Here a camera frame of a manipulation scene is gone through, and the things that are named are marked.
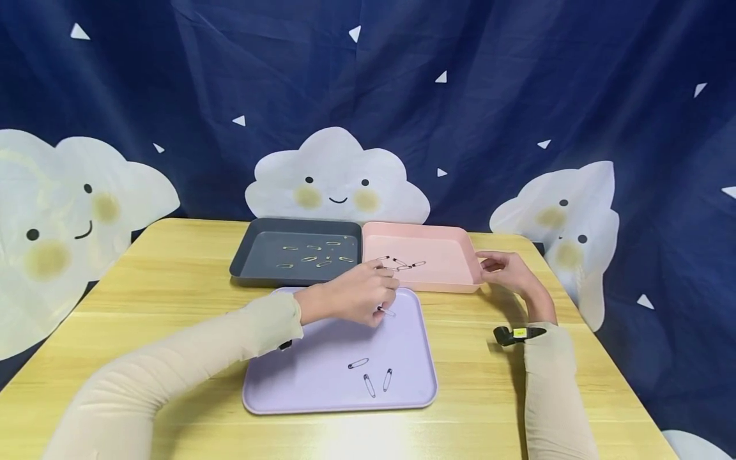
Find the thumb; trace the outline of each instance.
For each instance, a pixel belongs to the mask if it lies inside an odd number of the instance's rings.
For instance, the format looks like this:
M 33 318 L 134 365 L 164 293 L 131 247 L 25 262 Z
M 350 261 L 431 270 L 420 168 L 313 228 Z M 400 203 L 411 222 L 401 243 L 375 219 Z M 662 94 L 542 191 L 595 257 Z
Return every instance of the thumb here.
M 378 325 L 381 323 L 381 321 L 383 321 L 383 317 L 385 315 L 386 314 L 384 312 L 382 312 L 381 310 L 378 310 L 378 311 L 373 312 L 373 315 L 369 319 L 368 325 L 371 328 L 377 328 Z
M 483 281 L 486 283 L 491 284 L 503 284 L 503 276 L 504 276 L 503 270 L 498 270 L 496 272 L 482 272 L 481 276 L 483 278 Z

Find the wrist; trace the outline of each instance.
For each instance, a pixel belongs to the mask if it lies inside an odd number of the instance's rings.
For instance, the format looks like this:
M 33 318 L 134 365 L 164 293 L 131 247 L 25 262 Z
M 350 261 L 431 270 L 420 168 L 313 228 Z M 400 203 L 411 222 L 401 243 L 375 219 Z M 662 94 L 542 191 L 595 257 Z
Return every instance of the wrist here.
M 294 293 L 302 313 L 302 326 L 330 316 L 324 290 L 324 285 L 315 284 Z
M 529 314 L 529 322 L 551 322 L 557 324 L 554 302 L 549 291 L 541 283 L 525 289 L 521 294 Z

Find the right hand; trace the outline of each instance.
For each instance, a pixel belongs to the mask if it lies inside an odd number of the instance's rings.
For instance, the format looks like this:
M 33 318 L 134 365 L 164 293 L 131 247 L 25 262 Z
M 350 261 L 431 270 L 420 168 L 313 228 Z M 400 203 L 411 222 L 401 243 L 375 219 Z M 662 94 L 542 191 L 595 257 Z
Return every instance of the right hand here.
M 481 262 L 483 281 L 498 284 L 521 297 L 543 288 L 539 279 L 516 252 L 480 251 L 475 254 L 485 258 Z
M 347 319 L 375 328 L 385 315 L 376 308 L 388 308 L 396 299 L 399 280 L 393 277 L 394 272 L 385 269 L 380 261 L 367 261 L 294 296 L 302 306 L 302 315 L 311 315 L 311 305 L 316 303 L 321 317 Z

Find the gray tray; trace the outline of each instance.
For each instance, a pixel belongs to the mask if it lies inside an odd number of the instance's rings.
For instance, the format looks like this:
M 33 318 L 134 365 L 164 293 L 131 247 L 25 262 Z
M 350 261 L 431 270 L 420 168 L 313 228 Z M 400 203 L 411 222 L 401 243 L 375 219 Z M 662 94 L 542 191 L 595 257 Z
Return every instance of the gray tray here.
M 354 222 L 256 219 L 230 265 L 240 286 L 275 288 L 326 283 L 361 262 Z

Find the fabric backdrop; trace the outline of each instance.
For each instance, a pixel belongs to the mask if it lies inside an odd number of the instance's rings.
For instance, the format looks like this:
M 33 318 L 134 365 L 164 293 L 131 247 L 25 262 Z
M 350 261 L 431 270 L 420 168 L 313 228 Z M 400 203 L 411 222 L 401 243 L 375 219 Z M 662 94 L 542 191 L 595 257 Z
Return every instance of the fabric backdrop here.
M 538 242 L 679 455 L 732 459 L 735 18 L 3 0 L 0 383 L 166 215 L 448 224 Z

